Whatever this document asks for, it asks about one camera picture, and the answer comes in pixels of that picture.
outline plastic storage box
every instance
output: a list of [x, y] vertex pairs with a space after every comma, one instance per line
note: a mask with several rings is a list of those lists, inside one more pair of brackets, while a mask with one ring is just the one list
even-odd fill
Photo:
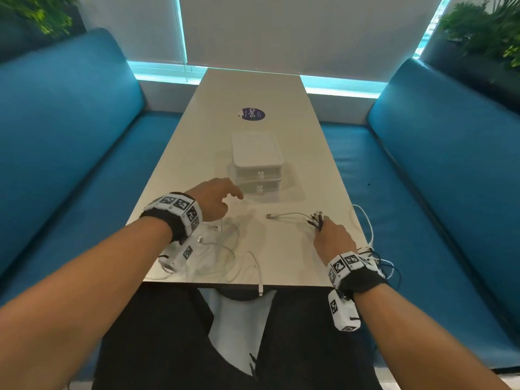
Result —
[[276, 137], [268, 132], [236, 132], [231, 135], [234, 180], [244, 193], [264, 194], [280, 190], [285, 162]]

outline round sticker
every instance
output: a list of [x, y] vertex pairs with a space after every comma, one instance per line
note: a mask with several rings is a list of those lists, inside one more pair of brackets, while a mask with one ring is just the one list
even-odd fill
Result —
[[265, 112], [257, 108], [243, 108], [242, 119], [247, 121], [261, 121], [265, 117]]

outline tabletop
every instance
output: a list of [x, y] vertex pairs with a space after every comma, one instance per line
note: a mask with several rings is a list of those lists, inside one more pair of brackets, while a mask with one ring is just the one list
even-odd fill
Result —
[[[277, 220], [266, 218], [269, 213], [310, 214], [321, 210], [343, 224], [359, 248], [367, 246], [297, 75], [208, 69], [128, 223], [136, 220], [148, 203], [167, 192], [185, 191], [202, 181], [230, 176], [231, 134], [237, 131], [264, 131], [276, 136], [285, 158], [280, 193], [248, 194], [243, 201], [225, 199], [229, 212], [222, 223], [222, 237], [208, 232], [210, 239], [215, 237], [214, 241], [233, 249], [234, 261], [227, 249], [206, 246], [199, 251], [201, 256], [213, 256], [209, 264], [201, 262], [204, 258], [190, 258], [190, 270], [168, 275], [156, 262], [145, 280], [256, 284], [258, 273], [248, 253], [251, 252], [261, 269], [264, 285], [329, 287], [326, 268], [313, 247], [314, 228], [306, 219], [297, 215]], [[219, 222], [215, 226], [215, 230], [222, 231]], [[198, 268], [213, 265], [221, 272], [211, 274], [211, 270]]]

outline blue cushion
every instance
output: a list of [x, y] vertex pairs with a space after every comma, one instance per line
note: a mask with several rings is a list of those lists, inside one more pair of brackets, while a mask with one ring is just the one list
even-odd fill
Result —
[[0, 278], [0, 306], [125, 226], [180, 119], [146, 113]]
[[[429, 218], [364, 127], [322, 123], [351, 201], [374, 228], [374, 249], [402, 274], [399, 292], [424, 310], [490, 368], [520, 366], [507, 337]], [[358, 218], [367, 238], [370, 229]], [[398, 275], [390, 280], [395, 287]]]
[[520, 116], [409, 60], [369, 123], [520, 331]]
[[0, 65], [0, 274], [143, 107], [106, 30]]

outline black pants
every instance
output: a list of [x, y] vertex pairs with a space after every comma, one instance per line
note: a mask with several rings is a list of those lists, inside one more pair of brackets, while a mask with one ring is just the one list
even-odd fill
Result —
[[211, 345], [213, 314], [198, 290], [144, 283], [103, 338], [92, 389], [381, 390], [363, 331], [334, 327], [329, 291], [277, 291], [255, 382]]

